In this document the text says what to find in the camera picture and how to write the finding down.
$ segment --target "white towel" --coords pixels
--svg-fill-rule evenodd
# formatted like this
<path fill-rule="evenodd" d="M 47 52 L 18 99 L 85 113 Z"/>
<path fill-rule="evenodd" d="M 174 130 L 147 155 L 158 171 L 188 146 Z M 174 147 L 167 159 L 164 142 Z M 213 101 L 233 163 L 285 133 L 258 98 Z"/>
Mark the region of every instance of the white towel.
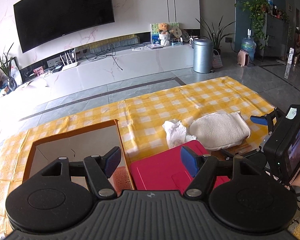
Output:
<path fill-rule="evenodd" d="M 195 140 L 195 136 L 187 134 L 187 129 L 177 119 L 165 121 L 162 125 L 167 134 L 167 143 L 169 149 L 177 147 L 188 141 Z"/>
<path fill-rule="evenodd" d="M 250 128 L 239 112 L 231 114 L 212 113 L 195 120 L 190 134 L 211 151 L 240 145 L 250 136 Z"/>

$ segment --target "orange sponge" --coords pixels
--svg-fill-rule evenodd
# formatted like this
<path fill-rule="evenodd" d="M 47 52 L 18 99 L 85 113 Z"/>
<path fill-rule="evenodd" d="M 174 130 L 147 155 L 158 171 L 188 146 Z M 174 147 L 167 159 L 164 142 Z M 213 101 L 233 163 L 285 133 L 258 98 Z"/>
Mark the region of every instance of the orange sponge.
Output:
<path fill-rule="evenodd" d="M 112 178 L 114 182 L 114 189 L 118 195 L 120 195 L 124 189 L 133 189 L 125 166 L 118 167 L 112 174 Z"/>

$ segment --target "handheld device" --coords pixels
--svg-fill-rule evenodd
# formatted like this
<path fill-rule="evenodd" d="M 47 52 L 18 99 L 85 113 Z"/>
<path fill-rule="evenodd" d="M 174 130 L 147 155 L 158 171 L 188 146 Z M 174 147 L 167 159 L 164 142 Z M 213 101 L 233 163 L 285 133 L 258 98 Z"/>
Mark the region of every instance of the handheld device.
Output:
<path fill-rule="evenodd" d="M 263 147 L 270 170 L 285 185 L 300 172 L 300 105 L 291 105 Z"/>
<path fill-rule="evenodd" d="M 242 156 L 219 161 L 184 147 L 182 163 L 196 176 L 183 195 L 124 190 L 118 197 L 107 178 L 119 151 L 77 163 L 59 157 L 13 190 L 6 211 L 14 231 L 6 239 L 296 239 L 285 229 L 295 196 Z M 89 190 L 71 182 L 73 175 L 84 176 Z M 217 176 L 232 179 L 212 190 Z"/>

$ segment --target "display screen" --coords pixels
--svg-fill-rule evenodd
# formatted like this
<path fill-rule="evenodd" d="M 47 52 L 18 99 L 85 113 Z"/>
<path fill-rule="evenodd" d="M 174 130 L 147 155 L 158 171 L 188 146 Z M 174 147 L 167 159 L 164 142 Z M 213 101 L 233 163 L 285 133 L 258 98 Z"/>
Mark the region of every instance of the display screen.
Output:
<path fill-rule="evenodd" d="M 21 0 L 14 14 L 22 52 L 96 25 L 114 22 L 111 0 Z"/>
<path fill-rule="evenodd" d="M 300 161 L 300 129 L 288 149 L 289 162 L 287 163 L 287 171 L 290 176 Z"/>

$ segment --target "cardboard box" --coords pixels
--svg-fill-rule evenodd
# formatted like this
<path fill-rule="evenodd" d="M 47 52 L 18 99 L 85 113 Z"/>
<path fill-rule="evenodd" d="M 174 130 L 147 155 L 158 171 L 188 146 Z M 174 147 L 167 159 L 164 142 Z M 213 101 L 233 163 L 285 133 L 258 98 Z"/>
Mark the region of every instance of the cardboard box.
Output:
<path fill-rule="evenodd" d="M 97 123 L 34 141 L 26 163 L 23 181 L 58 157 L 67 157 L 69 162 L 78 162 L 90 155 L 103 156 L 115 146 L 121 148 L 121 162 L 109 181 L 118 194 L 123 189 L 135 189 L 127 167 L 117 120 Z M 87 188 L 84 177 L 71 177 L 71 181 Z"/>

